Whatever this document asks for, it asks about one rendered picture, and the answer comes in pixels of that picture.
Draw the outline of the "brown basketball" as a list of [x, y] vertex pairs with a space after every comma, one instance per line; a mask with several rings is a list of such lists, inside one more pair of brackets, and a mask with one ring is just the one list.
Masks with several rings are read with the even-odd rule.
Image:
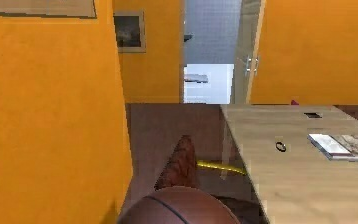
[[199, 189], [168, 187], [136, 202], [117, 224], [240, 224], [220, 200]]

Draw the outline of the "beige wooden table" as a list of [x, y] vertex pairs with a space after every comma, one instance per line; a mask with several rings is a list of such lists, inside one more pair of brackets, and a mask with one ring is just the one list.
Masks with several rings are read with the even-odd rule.
[[358, 120], [333, 106], [221, 110], [270, 224], [358, 224], [358, 162], [330, 161], [307, 139], [358, 135]]

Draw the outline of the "beige framed wall picture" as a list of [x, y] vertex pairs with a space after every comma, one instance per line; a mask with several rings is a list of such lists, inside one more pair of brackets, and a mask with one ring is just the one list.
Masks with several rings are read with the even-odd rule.
[[0, 15], [95, 18], [94, 0], [0, 0]]

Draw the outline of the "reddish brown cloth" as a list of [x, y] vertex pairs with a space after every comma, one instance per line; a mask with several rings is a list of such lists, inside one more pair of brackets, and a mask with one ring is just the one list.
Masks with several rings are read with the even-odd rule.
[[196, 188], [198, 185], [197, 161], [194, 144], [189, 135], [183, 135], [174, 148], [154, 189], [184, 186]]

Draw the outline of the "framed dark picture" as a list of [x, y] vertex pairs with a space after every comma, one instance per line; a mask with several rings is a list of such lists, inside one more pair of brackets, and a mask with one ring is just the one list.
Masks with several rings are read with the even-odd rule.
[[116, 42], [121, 53], [145, 53], [143, 11], [115, 11], [113, 14]]

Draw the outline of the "open white book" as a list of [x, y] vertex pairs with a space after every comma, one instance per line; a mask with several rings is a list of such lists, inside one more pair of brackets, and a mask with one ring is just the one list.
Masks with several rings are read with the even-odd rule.
[[309, 134], [307, 138], [329, 160], [358, 162], [358, 135]]

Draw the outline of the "grey room door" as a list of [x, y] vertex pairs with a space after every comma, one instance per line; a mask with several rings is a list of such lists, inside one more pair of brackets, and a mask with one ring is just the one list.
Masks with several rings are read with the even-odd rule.
[[259, 56], [259, 44], [267, 0], [242, 0], [235, 61], [232, 78], [231, 103], [249, 104], [254, 73], [244, 75], [246, 57]]

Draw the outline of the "grey shelf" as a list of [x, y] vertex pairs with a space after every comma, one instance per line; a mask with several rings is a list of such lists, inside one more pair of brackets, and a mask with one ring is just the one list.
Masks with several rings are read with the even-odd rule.
[[185, 82], [194, 82], [194, 83], [207, 83], [208, 77], [202, 74], [185, 74], [184, 75]]

